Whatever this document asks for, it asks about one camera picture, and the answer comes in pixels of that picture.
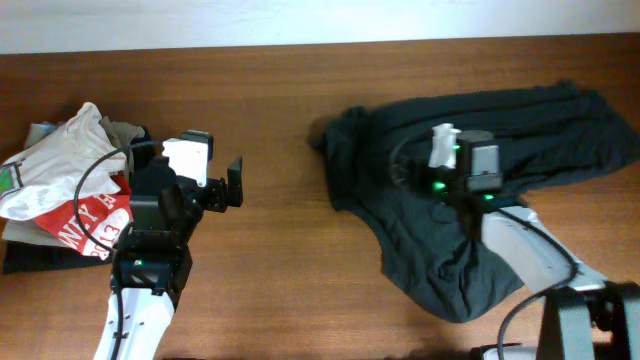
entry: black cable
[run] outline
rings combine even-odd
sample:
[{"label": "black cable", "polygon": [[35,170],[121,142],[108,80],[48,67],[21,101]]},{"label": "black cable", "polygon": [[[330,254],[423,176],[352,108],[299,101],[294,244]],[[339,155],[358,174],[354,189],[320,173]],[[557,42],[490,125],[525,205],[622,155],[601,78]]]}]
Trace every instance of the black cable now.
[{"label": "black cable", "polygon": [[89,166],[89,168],[87,169],[87,171],[85,171],[84,175],[82,175],[82,177],[80,178],[80,181],[78,182],[78,186],[76,186],[76,191],[73,194],[73,213],[76,217],[76,222],[78,223],[78,226],[80,227],[80,231],[82,231],[82,233],[84,234],[84,236],[87,237],[87,239],[89,239],[92,243],[96,244],[97,246],[103,248],[104,250],[108,251],[109,253],[113,254],[115,251],[110,248],[109,246],[103,244],[102,242],[96,240],[96,238],[93,237],[93,235],[91,235],[91,233],[89,233],[89,230],[87,230],[84,227],[84,223],[82,222],[82,219],[80,219],[80,212],[78,210],[78,198],[80,197],[80,189],[82,188],[82,185],[84,184],[84,182],[87,180],[87,178],[89,177],[89,174],[91,174],[91,172],[98,167],[98,165],[100,165],[103,161],[107,160],[108,158],[112,157],[113,155],[119,153],[119,152],[127,152],[131,149],[135,149],[138,147],[143,147],[143,146],[150,146],[150,145],[159,145],[162,144],[162,142],[160,141],[145,141],[145,142],[140,142],[140,143],[136,143],[136,144],[130,144],[127,146],[123,146],[119,149],[115,149],[112,152],[104,155],[103,157],[99,158],[98,160],[96,160],[96,162],[94,162],[91,166]]},{"label": "black cable", "polygon": [[391,178],[391,183],[395,186],[401,186],[401,184],[406,180],[403,177],[400,177],[396,172],[401,166],[398,162],[398,155],[400,155],[400,151],[409,143],[426,140],[433,137],[433,131],[427,131],[425,133],[416,134],[413,136],[407,136],[402,141],[400,141],[396,146],[391,149],[389,153],[389,177]]},{"label": "black cable", "polygon": [[[127,236],[129,230],[133,227],[133,222],[128,223],[122,232],[120,238]],[[116,294],[116,303],[118,304],[118,324],[115,333],[115,343],[113,344],[113,351],[111,352],[111,360],[118,359],[118,353],[120,352],[120,343],[122,342],[122,332],[124,328],[124,304],[122,301],[122,279],[120,277],[120,257],[122,256],[122,250],[116,251],[113,255],[113,287]]]},{"label": "black cable", "polygon": [[498,331],[498,342],[497,342],[496,347],[497,347],[497,351],[498,351],[498,359],[505,360],[504,359],[504,337],[505,337],[505,334],[507,333],[507,328],[509,327],[509,323],[511,323],[511,320],[513,320],[513,318],[520,311],[522,311],[524,308],[526,308],[527,306],[531,305],[532,303],[536,302],[538,299],[546,296],[551,290],[569,285],[576,278],[576,276],[578,275],[580,269],[579,269],[578,263],[573,259],[571,254],[562,245],[560,245],[557,241],[555,241],[553,238],[551,238],[551,236],[549,236],[547,233],[545,233],[544,231],[538,229],[536,226],[531,224],[529,221],[522,220],[519,217],[517,217],[517,216],[515,216],[513,214],[510,214],[507,211],[504,211],[504,210],[502,210],[500,208],[495,208],[494,210],[496,212],[500,213],[501,215],[503,215],[503,216],[505,216],[505,217],[517,222],[518,224],[526,227],[527,229],[535,232],[538,236],[540,236],[543,239],[545,239],[549,244],[551,244],[554,248],[556,248],[556,250],[558,250],[558,252],[560,252],[560,254],[565,259],[567,259],[567,261],[571,264],[571,271],[569,273],[569,276],[567,276],[566,279],[564,279],[562,281],[559,281],[556,284],[553,284],[553,285],[549,286],[548,288],[543,289],[541,291],[538,291],[537,293],[529,296],[528,298],[526,298],[525,300],[520,302],[518,305],[516,305],[513,309],[511,309],[511,311],[509,311],[507,316],[505,316],[504,320],[502,320],[502,324],[500,324],[500,330]]},{"label": "black cable", "polygon": [[[91,242],[93,242],[97,246],[105,249],[109,253],[113,254],[113,259],[112,259],[112,264],[113,264],[113,287],[114,287],[114,292],[115,292],[115,295],[116,295],[116,302],[118,304],[118,324],[117,324],[117,331],[114,334],[116,340],[115,340],[115,343],[113,345],[113,352],[111,353],[111,360],[116,360],[118,358],[118,353],[120,351],[120,343],[122,342],[122,336],[123,336],[122,331],[123,331],[123,327],[124,327],[124,304],[122,302],[122,279],[120,278],[120,264],[119,264],[119,259],[120,259],[120,256],[122,254],[121,254],[121,251],[115,251],[113,248],[111,248],[111,247],[103,244],[102,242],[98,241],[84,227],[84,223],[82,222],[82,219],[80,219],[80,211],[79,211],[79,206],[78,206],[78,199],[80,197],[80,189],[82,188],[82,185],[84,184],[84,182],[89,177],[89,174],[91,174],[91,172],[93,170],[95,170],[95,168],[98,167],[98,165],[100,165],[103,161],[107,160],[108,158],[112,157],[113,155],[115,155],[117,153],[120,153],[120,152],[125,153],[125,152],[127,152],[127,151],[129,151],[131,149],[135,149],[135,148],[138,148],[138,147],[159,145],[159,144],[161,144],[161,142],[159,142],[159,141],[145,141],[145,142],[140,142],[140,143],[136,143],[136,144],[130,144],[130,145],[127,145],[127,146],[123,146],[123,147],[121,147],[119,149],[113,150],[112,152],[102,156],[101,158],[96,160],[96,162],[94,162],[91,166],[89,166],[87,171],[85,171],[85,173],[80,178],[80,181],[78,182],[78,185],[76,186],[75,193],[73,194],[73,213],[74,213],[74,215],[76,217],[76,222],[78,223],[78,226],[80,227],[80,230],[87,237],[87,239],[89,239]],[[120,233],[120,237],[122,238],[123,236],[126,236],[129,233],[129,230],[131,229],[132,226],[133,226],[133,222],[130,222],[129,224],[127,224],[127,226],[125,226],[125,228],[122,229],[122,232]]]}]

